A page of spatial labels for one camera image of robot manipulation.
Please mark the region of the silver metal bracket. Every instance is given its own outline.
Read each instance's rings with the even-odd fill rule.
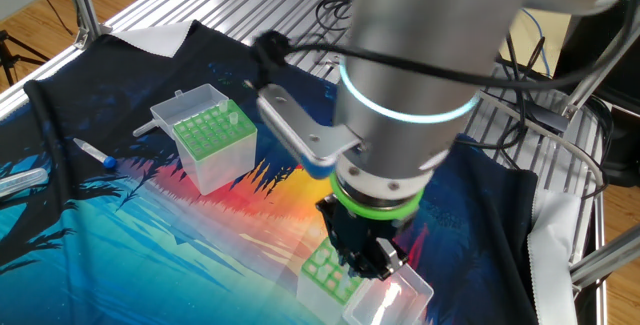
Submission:
[[[403,265],[402,260],[398,257],[398,252],[387,239],[377,238],[376,242],[378,242],[378,246],[380,246],[380,249],[382,249],[387,259],[387,269],[393,274]]]
[[[111,28],[100,24],[91,0],[71,0],[78,16],[78,36],[74,46],[84,50],[100,35],[108,34]]]
[[[257,102],[265,124],[316,179],[329,176],[338,155],[361,142],[345,125],[318,124],[281,86],[269,84]]]

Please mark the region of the white cloth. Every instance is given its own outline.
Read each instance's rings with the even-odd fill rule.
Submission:
[[[540,325],[577,325],[569,257],[580,198],[538,190],[528,236],[531,280]]]
[[[193,21],[109,34],[151,54],[173,57],[187,38]]]

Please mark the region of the green ring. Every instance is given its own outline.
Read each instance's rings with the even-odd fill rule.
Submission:
[[[353,211],[354,213],[371,220],[396,220],[396,219],[404,219],[407,216],[413,214],[416,210],[418,210],[418,206],[420,205],[420,199],[422,198],[422,194],[424,193],[424,189],[420,190],[416,196],[411,199],[405,206],[402,206],[393,210],[377,210],[371,207],[363,206],[351,199],[349,195],[345,194],[340,185],[338,184],[338,178],[336,173],[332,173],[329,177],[329,181],[331,182],[331,189],[333,193],[336,194],[338,201],[348,210]]]

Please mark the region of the blue cap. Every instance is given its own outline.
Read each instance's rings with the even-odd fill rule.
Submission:
[[[114,167],[116,167],[116,159],[112,158],[111,156],[107,156],[107,158],[104,159],[102,165],[104,165],[104,167],[107,169],[113,169]]]

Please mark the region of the dark blue cloth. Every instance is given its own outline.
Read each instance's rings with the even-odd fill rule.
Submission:
[[[173,141],[162,131],[131,136],[150,119],[150,106],[211,83],[259,134],[257,169],[225,190],[224,201],[247,211],[252,204],[243,199],[264,194],[259,200],[270,206],[299,170],[244,85],[256,70],[244,45],[196,24],[173,59],[102,37],[28,86],[31,103],[0,121],[0,176],[44,167],[51,181],[0,203],[0,323],[317,323],[295,299],[295,269],[274,260],[313,249],[303,240],[279,248],[286,236],[273,234],[281,229],[256,243],[247,241],[250,228],[203,224],[200,208],[176,195],[189,180]],[[333,84],[293,67],[273,80],[331,123]],[[73,137],[117,158],[120,169],[88,160]],[[396,239],[435,290],[429,323],[536,323],[526,250],[535,184],[531,172],[454,145],[414,224]],[[259,251],[242,250],[250,247]]]

